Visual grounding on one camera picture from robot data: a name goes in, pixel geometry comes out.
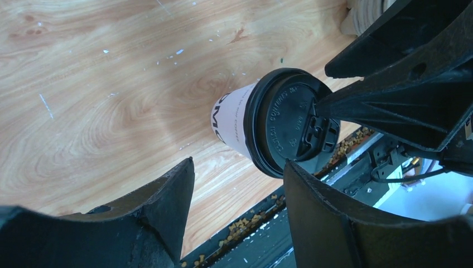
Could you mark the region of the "white paper coffee cup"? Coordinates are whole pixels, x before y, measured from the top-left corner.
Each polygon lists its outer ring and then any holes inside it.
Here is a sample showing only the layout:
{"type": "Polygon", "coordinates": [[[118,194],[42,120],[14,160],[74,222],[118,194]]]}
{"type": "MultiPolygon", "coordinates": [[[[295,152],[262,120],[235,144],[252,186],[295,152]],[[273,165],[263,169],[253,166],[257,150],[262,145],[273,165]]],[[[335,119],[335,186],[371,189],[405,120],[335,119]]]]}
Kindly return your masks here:
{"type": "Polygon", "coordinates": [[[250,159],[244,133],[244,115],[248,98],[256,83],[222,96],[210,113],[211,128],[217,138],[233,150],[250,159]]]}

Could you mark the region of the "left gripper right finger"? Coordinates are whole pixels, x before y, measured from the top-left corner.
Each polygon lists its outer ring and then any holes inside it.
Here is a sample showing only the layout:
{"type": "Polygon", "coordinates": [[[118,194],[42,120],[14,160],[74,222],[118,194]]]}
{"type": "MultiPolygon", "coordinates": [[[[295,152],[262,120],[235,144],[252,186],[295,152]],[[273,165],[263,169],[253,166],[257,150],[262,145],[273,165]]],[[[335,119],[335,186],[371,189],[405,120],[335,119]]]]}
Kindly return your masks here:
{"type": "MultiPolygon", "coordinates": [[[[312,175],[287,161],[283,184],[312,175]]],[[[298,222],[297,267],[471,267],[472,216],[419,221],[373,208],[317,181],[311,201],[320,217],[298,222]]]]}

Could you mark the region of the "black plastic cup lid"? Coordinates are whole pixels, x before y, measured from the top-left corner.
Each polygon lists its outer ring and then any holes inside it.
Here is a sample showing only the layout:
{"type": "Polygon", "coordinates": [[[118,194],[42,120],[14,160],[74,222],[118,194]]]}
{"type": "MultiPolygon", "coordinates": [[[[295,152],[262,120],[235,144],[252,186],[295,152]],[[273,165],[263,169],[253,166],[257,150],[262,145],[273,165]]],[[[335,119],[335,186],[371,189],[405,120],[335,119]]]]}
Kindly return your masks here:
{"type": "Polygon", "coordinates": [[[331,93],[322,81],[296,68],[279,68],[260,79],[248,98],[243,129],[249,156],[261,172],[280,179],[287,160],[310,174],[327,165],[341,123],[319,116],[316,106],[331,93]]]}

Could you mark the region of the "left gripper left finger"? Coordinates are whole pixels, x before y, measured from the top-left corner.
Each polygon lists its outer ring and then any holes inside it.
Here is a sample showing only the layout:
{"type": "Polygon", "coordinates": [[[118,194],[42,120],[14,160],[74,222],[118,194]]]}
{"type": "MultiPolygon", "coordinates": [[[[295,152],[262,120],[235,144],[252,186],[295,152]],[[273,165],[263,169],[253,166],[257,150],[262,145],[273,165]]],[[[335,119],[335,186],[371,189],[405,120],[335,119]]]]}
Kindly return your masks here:
{"type": "Polygon", "coordinates": [[[87,213],[1,206],[2,267],[174,267],[194,190],[192,158],[87,213]]]}

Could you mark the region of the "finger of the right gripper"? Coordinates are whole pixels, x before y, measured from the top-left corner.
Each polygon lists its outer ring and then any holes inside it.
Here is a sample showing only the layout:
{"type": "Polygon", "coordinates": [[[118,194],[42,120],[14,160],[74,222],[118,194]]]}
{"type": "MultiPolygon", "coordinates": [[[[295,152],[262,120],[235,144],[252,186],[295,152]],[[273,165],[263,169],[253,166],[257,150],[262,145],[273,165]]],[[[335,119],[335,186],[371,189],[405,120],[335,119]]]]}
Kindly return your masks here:
{"type": "Polygon", "coordinates": [[[462,12],[403,60],[322,99],[319,116],[355,122],[440,151],[472,112],[472,12],[462,12]]]}
{"type": "Polygon", "coordinates": [[[332,78],[370,76],[432,41],[472,1],[395,1],[325,65],[332,78]]]}

